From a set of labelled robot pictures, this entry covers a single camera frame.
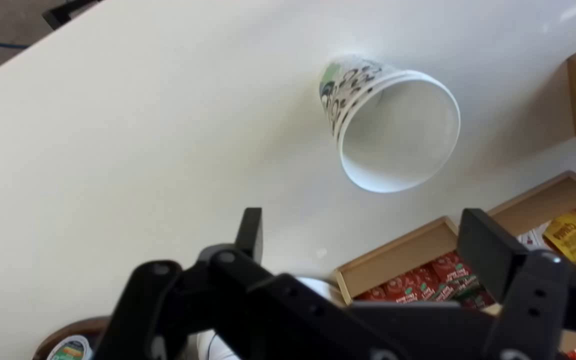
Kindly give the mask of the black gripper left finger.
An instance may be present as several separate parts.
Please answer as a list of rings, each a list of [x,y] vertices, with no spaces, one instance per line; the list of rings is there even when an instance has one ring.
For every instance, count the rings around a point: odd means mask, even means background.
[[[307,305],[290,274],[259,264],[262,211],[245,208],[230,244],[208,247],[189,269],[139,264],[128,278],[94,360],[175,360],[194,335],[214,331],[241,360],[317,360],[336,354],[336,311],[317,335],[285,329]]]

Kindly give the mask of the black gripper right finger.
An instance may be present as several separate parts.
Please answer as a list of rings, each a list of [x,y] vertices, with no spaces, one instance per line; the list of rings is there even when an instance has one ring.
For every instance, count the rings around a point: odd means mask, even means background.
[[[561,333],[576,333],[576,266],[547,250],[526,250],[479,208],[463,208],[458,255],[500,305],[484,360],[564,360]]]

